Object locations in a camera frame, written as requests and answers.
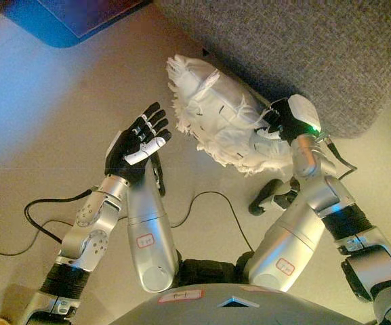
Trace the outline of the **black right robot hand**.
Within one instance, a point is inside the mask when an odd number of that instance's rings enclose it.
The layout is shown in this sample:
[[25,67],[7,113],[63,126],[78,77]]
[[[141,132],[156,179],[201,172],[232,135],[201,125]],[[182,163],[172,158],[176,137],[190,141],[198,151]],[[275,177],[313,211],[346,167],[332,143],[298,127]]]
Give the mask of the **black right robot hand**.
[[321,133],[321,122],[315,106],[299,94],[271,103],[263,113],[262,122],[265,125],[255,130],[258,136],[280,139],[289,145],[300,135],[318,137]]

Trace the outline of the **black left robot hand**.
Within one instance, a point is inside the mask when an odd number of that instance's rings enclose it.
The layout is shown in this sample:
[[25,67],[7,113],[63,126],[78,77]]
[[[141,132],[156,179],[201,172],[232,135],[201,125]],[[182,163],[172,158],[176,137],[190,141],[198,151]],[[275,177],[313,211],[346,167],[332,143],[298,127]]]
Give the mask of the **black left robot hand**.
[[171,139],[167,125],[164,109],[157,102],[151,104],[128,129],[117,133],[106,153],[104,174],[138,183],[148,158]]

